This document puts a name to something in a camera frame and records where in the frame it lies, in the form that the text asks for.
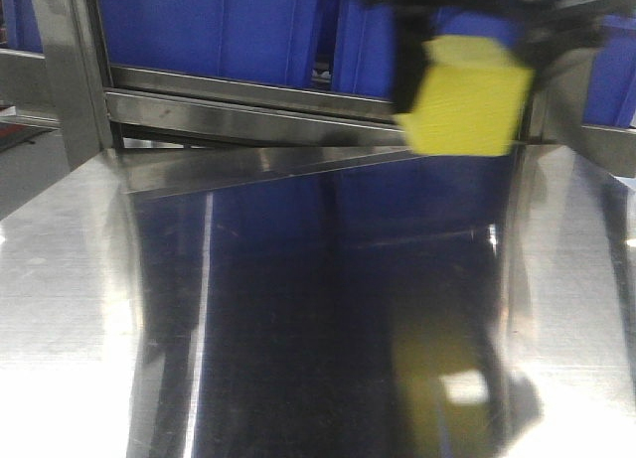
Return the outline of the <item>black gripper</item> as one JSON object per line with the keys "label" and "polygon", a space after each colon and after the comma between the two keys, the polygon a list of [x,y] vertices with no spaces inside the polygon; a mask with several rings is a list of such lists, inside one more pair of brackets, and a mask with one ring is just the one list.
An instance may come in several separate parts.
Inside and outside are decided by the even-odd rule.
{"label": "black gripper", "polygon": [[394,114],[412,110],[429,65],[423,44],[430,39],[428,13],[442,7],[497,16],[516,16],[521,36],[516,58],[533,71],[531,88],[540,88],[565,68],[557,62],[567,53],[598,49],[603,44],[600,0],[363,0],[386,4],[394,13],[395,66],[392,86]]}

